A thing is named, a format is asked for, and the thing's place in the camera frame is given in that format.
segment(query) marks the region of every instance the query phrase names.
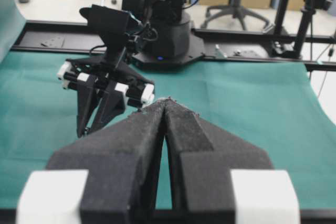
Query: black foam pad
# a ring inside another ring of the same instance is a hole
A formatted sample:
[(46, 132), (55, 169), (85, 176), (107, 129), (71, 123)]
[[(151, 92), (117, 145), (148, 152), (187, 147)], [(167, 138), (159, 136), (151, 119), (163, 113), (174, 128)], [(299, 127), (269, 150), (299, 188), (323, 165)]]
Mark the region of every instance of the black foam pad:
[[(154, 208), (164, 105), (157, 102), (53, 154), (47, 169), (89, 170), (80, 204), (85, 220), (108, 215), (108, 223), (112, 219), (113, 223), (130, 223), (134, 209)], [(107, 222), (97, 218), (95, 223)]]
[(234, 220), (231, 169), (272, 169), (268, 156), (258, 149), (182, 153), (180, 159), (187, 211), (192, 223)]
[(187, 210), (192, 221), (234, 217), (230, 169), (272, 169), (267, 153), (173, 101), (165, 119), (173, 206)]

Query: green tablecloth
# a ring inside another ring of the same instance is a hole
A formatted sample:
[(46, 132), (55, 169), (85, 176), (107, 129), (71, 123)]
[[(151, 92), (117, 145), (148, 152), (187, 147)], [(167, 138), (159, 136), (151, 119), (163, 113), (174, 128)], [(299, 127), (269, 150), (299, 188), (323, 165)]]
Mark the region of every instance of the green tablecloth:
[(25, 22), (14, 0), (0, 0), (0, 62), (12, 47)]
[[(0, 208), (15, 207), (29, 173), (76, 140), (76, 92), (56, 78), (70, 57), (10, 52), (0, 65)], [(303, 65), (197, 62), (143, 74), (155, 81), (157, 98), (171, 96), (264, 148), (276, 168), (289, 171), (301, 209), (336, 208), (336, 127)], [(157, 207), (171, 207), (166, 148)]]

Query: teal fabric backdrop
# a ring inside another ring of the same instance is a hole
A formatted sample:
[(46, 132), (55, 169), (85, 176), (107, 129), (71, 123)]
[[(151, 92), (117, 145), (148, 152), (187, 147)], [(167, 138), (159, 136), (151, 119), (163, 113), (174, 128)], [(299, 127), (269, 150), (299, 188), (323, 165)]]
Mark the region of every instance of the teal fabric backdrop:
[[(15, 207), (29, 173), (76, 140), (76, 92), (56, 78), (69, 57), (10, 52), (0, 65), (0, 208)], [(155, 81), (157, 98), (171, 96), (265, 149), (276, 168), (289, 171), (302, 209), (336, 208), (336, 127), (303, 65), (197, 62), (141, 73)], [(166, 148), (157, 207), (171, 207)]]
[(0, 62), (12, 47), (25, 22), (14, 0), (0, 0)]

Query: chair wheel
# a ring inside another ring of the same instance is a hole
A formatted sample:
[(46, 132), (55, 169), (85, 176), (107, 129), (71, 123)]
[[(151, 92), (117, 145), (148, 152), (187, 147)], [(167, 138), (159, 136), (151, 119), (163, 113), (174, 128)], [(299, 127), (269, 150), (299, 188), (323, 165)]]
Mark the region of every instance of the chair wheel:
[(201, 24), (201, 29), (206, 29), (207, 26), (208, 24), (204, 22), (203, 24)]

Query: floor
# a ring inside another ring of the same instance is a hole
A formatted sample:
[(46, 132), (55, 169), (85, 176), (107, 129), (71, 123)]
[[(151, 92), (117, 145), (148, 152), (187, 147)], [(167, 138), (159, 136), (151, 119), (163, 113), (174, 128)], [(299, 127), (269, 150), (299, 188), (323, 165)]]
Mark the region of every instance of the floor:
[[(111, 8), (121, 8), (121, 0), (117, 0), (116, 5), (111, 4), (111, 0), (106, 0), (105, 5)], [(85, 22), (78, 10), (85, 6), (92, 4), (100, 5), (101, 0), (31, 0), (28, 4), (17, 3), (21, 13), (26, 19), (31, 20), (49, 20), (49, 21), (63, 21), (63, 22)], [(196, 5), (188, 10), (195, 25), (197, 27), (204, 20), (206, 6)], [(255, 10), (258, 13), (264, 15), (270, 20), (275, 19), (276, 11), (273, 9)], [(288, 11), (286, 13), (285, 28), (290, 33), (296, 33), (299, 27), (301, 18), (300, 12)], [(315, 35), (333, 35), (336, 30), (336, 17), (329, 15), (324, 11), (318, 11), (314, 17), (314, 34)], [(246, 18), (248, 29), (251, 31), (260, 31), (263, 23), (255, 21), (253, 18)], [(211, 22), (208, 26), (213, 29), (228, 29), (228, 30), (241, 30), (240, 24), (233, 20), (231, 17), (223, 17)], [(325, 48), (325, 45), (315, 44), (313, 48), (314, 58), (320, 54)], [(308, 59), (310, 56), (310, 45), (305, 45), (303, 49), (303, 57)], [(325, 53), (322, 56), (322, 60), (327, 60), (328, 56)], [(316, 93), (319, 92), (324, 72), (314, 72), (312, 75), (312, 87)], [(329, 118), (336, 123), (336, 72), (329, 72), (326, 82), (324, 84), (323, 91), (320, 95), (320, 103), (324, 108)]]

